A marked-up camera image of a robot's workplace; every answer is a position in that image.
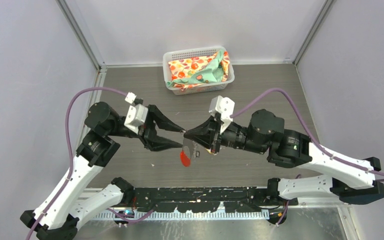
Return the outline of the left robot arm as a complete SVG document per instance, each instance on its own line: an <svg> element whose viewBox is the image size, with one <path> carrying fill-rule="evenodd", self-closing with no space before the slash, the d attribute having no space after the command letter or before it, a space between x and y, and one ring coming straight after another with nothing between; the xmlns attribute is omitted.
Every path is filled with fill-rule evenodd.
<svg viewBox="0 0 384 240"><path fill-rule="evenodd" d="M90 219L114 205L128 207L135 200L135 188L121 177L114 178L103 190L86 201L78 198L89 183L107 166L120 144L114 136L139 139L152 152L182 145L159 136L157 129L184 132L157 106L131 105L125 116L108 103L97 102L88 111L85 125L89 132L72 156L66 175L36 209L26 210L20 220L40 240L71 240Z"/></svg>

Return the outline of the metal key holder red handle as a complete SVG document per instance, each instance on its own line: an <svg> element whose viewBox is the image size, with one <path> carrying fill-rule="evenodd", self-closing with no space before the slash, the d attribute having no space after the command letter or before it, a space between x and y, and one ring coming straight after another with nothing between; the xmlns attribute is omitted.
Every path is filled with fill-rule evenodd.
<svg viewBox="0 0 384 240"><path fill-rule="evenodd" d="M189 138L186 138L184 135L186 134L186 131L183 130L181 132L183 139L182 139L182 148L181 152L179 154L179 159L184 167L189 167L192 163L192 159L195 159L195 152L198 150L198 143L194 140L191 140Z"/></svg>

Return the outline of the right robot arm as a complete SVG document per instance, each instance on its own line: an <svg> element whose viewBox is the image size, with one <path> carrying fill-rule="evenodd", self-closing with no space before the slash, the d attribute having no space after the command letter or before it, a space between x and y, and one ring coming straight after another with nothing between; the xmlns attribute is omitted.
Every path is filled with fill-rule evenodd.
<svg viewBox="0 0 384 240"><path fill-rule="evenodd" d="M384 198L384 184L374 175L374 171L380 169L378 158L343 156L340 162L341 154L328 153L326 148L317 147L309 136L286 129L284 119L266 109L255 111L246 127L234 122L225 125L216 113L187 130L184 137L212 154L217 154L223 146L267 154L267 161L278 167L318 172L315 177L270 178L265 198L271 205L295 198L333 196L347 204L367 205Z"/></svg>

